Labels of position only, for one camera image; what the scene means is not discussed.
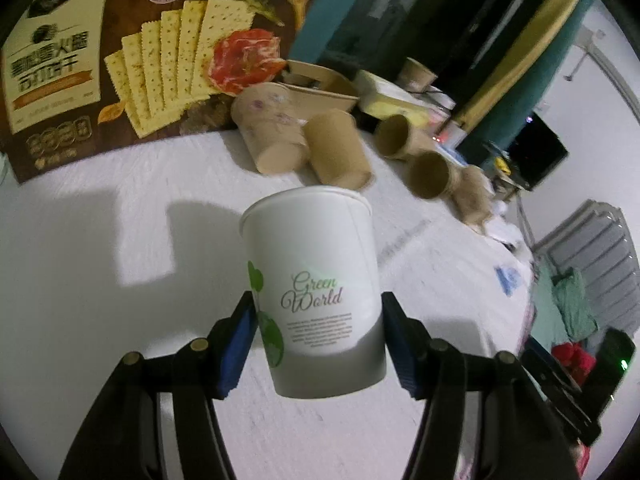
red cloth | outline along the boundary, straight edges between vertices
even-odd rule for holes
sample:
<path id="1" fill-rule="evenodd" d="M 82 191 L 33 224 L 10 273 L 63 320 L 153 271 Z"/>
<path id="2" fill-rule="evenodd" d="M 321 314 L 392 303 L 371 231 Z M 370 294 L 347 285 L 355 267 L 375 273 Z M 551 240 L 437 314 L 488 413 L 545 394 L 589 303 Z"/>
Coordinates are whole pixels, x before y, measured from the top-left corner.
<path id="1" fill-rule="evenodd" d="M 580 343 L 564 343 L 554 346 L 551 349 L 551 355 L 555 357 L 564 368 L 566 368 L 569 375 L 574 378 L 574 381 L 578 383 L 579 386 L 584 384 L 584 380 L 587 378 L 587 375 L 589 375 L 591 370 L 593 370 L 593 367 L 596 365 L 596 358 L 585 352 L 580 346 Z M 578 470 L 580 478 L 582 478 L 584 470 L 587 469 L 590 454 L 590 448 L 580 442 L 578 456 L 576 457 L 575 462 L 575 467 Z"/>
<path id="2" fill-rule="evenodd" d="M 585 352 L 580 343 L 564 343 L 554 346 L 551 349 L 551 355 L 558 359 L 579 386 L 584 384 L 587 375 L 596 365 L 596 358 Z"/>

brown paper cup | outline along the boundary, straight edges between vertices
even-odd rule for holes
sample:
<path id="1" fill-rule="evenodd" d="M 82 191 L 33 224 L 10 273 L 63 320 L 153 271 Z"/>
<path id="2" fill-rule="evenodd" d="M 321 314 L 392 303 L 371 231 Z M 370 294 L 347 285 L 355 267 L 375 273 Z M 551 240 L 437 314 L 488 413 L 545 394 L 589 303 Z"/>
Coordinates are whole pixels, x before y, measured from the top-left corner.
<path id="1" fill-rule="evenodd" d="M 436 149 L 433 138 L 413 126 L 404 115 L 392 115 L 382 121 L 376 128 L 374 140 L 380 155 L 388 158 L 408 160 Z"/>
<path id="2" fill-rule="evenodd" d="M 408 57 L 396 84 L 407 92 L 424 92 L 436 78 L 437 76 L 422 63 Z"/>
<path id="3" fill-rule="evenodd" d="M 308 161 L 308 145 L 286 87 L 276 83 L 249 86 L 232 104 L 231 117 L 260 173 L 287 173 Z"/>
<path id="4" fill-rule="evenodd" d="M 420 198 L 450 195 L 460 182 L 460 168 L 438 152 L 424 152 L 409 164 L 407 187 Z"/>
<path id="5" fill-rule="evenodd" d="M 493 190 L 487 177 L 477 166 L 467 166 L 460 172 L 460 185 L 453 193 L 462 221 L 467 225 L 480 225 L 492 214 Z"/>
<path id="6" fill-rule="evenodd" d="M 354 190 L 370 182 L 373 173 L 351 114 L 328 110 L 312 117 L 303 131 L 320 182 Z"/>

wall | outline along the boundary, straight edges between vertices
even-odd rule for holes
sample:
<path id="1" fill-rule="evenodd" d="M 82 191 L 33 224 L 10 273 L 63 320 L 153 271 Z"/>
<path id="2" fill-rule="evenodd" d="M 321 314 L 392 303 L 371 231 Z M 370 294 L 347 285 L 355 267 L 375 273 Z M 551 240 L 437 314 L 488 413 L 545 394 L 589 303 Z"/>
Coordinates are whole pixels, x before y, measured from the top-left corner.
<path id="1" fill-rule="evenodd" d="M 606 36 L 596 45 L 640 95 L 640 62 L 601 4 L 584 19 Z M 553 230 L 588 198 L 622 208 L 640 249 L 640 124 L 597 65 L 587 58 L 572 82 L 563 78 L 582 51 L 572 47 L 543 101 L 542 114 L 569 156 L 532 193 L 522 197 L 536 240 Z M 640 346 L 640 333 L 636 334 Z M 640 413 L 640 359 L 632 361 L 615 400 L 602 417 L 602 436 L 591 450 L 584 478 L 595 480 L 626 439 Z"/>

ham slice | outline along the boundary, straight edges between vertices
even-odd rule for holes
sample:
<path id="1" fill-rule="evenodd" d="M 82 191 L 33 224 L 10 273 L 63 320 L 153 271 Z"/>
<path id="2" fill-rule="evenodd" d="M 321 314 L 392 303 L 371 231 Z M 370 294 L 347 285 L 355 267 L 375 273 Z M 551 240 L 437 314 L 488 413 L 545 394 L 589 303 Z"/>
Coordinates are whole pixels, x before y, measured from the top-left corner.
<path id="1" fill-rule="evenodd" d="M 221 92 L 238 95 L 248 86 L 273 80 L 286 64 L 280 58 L 280 38 L 268 30 L 252 28 L 219 40 L 207 73 Z"/>

paper cup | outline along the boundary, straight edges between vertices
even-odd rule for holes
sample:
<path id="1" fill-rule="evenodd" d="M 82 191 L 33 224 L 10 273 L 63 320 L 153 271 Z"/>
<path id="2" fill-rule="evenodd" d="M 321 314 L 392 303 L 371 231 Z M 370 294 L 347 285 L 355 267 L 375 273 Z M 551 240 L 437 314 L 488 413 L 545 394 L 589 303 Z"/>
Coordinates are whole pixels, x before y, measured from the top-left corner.
<path id="1" fill-rule="evenodd" d="M 287 173 L 308 161 L 308 146 L 286 87 L 276 83 L 249 86 L 233 102 L 231 117 L 260 173 Z"/>
<path id="2" fill-rule="evenodd" d="M 371 181 L 373 172 L 351 114 L 329 110 L 312 117 L 303 131 L 320 182 L 355 190 Z"/>
<path id="3" fill-rule="evenodd" d="M 369 203 L 335 187 L 284 191 L 252 205 L 240 233 L 276 392 L 332 397 L 383 379 Z"/>
<path id="4" fill-rule="evenodd" d="M 467 166 L 460 171 L 460 184 L 453 193 L 462 221 L 467 225 L 482 225 L 494 214 L 492 200 L 494 190 L 491 181 L 477 166 Z"/>
<path id="5" fill-rule="evenodd" d="M 422 63 L 408 57 L 396 84 L 407 92 L 424 92 L 436 78 L 437 76 Z"/>
<path id="6" fill-rule="evenodd" d="M 436 149 L 433 138 L 413 126 L 404 115 L 392 115 L 382 121 L 376 128 L 374 141 L 380 155 L 402 160 Z"/>
<path id="7" fill-rule="evenodd" d="M 417 155 L 409 165 L 407 187 L 420 198 L 450 195 L 460 182 L 460 168 L 438 152 Z"/>

